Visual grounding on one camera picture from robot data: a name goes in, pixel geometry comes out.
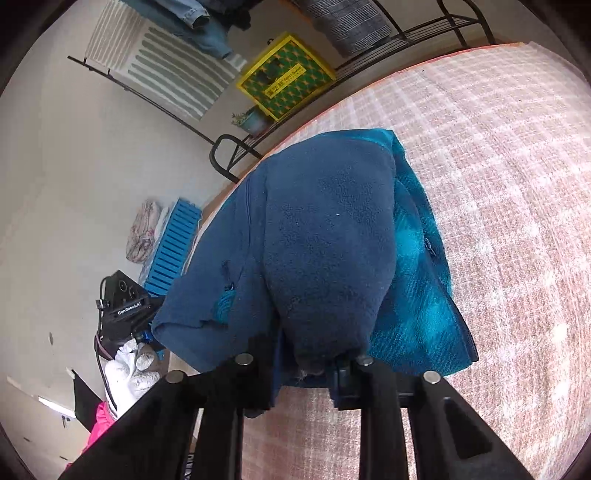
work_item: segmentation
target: beige striped cloth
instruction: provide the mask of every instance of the beige striped cloth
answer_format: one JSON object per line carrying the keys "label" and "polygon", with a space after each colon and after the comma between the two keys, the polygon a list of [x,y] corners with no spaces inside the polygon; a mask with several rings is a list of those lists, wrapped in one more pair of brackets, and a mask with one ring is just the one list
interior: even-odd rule
{"label": "beige striped cloth", "polygon": [[103,9],[85,57],[172,113],[200,120],[246,60],[199,51],[119,0]]}
{"label": "beige striped cloth", "polygon": [[[433,207],[480,353],[449,382],[535,478],[558,480],[591,433],[589,85],[536,45],[465,51],[364,88],[275,151],[349,128],[392,129]],[[359,434],[326,391],[284,387],[245,420],[242,477],[356,479]]]}

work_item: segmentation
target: plant pot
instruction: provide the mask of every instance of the plant pot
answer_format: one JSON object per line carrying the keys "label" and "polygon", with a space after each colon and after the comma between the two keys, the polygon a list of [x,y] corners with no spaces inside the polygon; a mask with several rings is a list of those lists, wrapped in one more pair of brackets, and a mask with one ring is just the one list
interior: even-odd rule
{"label": "plant pot", "polygon": [[264,132],[273,124],[273,119],[266,116],[259,107],[252,107],[246,114],[246,119],[238,126],[253,137]]}

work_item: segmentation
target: yellow label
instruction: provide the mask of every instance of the yellow label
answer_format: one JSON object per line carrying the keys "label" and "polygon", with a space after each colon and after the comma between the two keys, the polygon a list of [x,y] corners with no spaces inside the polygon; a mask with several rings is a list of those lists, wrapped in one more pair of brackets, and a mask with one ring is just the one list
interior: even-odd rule
{"label": "yellow label", "polygon": [[285,72],[277,80],[275,80],[271,86],[267,87],[267,89],[263,93],[267,97],[273,98],[285,87],[287,87],[291,82],[293,82],[296,78],[305,73],[306,69],[299,63],[296,63],[292,68],[290,68],[287,72]]}

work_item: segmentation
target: black cable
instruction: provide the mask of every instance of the black cable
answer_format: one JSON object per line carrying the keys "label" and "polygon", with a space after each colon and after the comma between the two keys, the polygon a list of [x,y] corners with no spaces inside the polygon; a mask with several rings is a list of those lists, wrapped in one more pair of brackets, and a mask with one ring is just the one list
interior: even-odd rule
{"label": "black cable", "polygon": [[[103,285],[105,284],[105,282],[107,281],[109,277],[105,277],[100,281],[100,286],[99,286],[99,300],[104,300],[103,298]],[[94,347],[95,347],[95,354],[96,354],[96,363],[99,366],[99,372],[100,372],[100,377],[103,379],[103,383],[105,385],[105,390],[107,392],[107,395],[109,396],[109,399],[111,400],[111,404],[113,405],[113,408],[115,410],[117,410],[117,404],[115,403],[115,400],[113,400],[113,395],[111,394],[111,389],[109,388],[109,383],[107,382],[107,379],[105,377],[105,372],[103,371],[103,366],[100,364],[100,358],[99,358],[99,345],[100,345],[100,334],[102,331],[102,310],[99,310],[99,324],[98,327],[96,329],[96,335],[95,335],[95,341],[94,341]]]}

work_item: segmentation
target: light strip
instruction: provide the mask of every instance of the light strip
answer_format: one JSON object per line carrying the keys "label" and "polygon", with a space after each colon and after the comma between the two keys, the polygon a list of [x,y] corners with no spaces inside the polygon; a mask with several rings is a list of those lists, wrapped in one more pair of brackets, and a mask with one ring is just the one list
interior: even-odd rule
{"label": "light strip", "polygon": [[46,407],[49,407],[52,410],[55,410],[56,412],[61,413],[62,415],[70,417],[71,419],[76,418],[76,415],[74,414],[74,412],[72,412],[71,410],[68,410],[65,407],[62,407],[61,405],[58,405],[57,403],[53,403],[52,401],[49,401],[48,399],[43,398],[43,397],[37,397],[37,399],[41,403],[43,403]]}

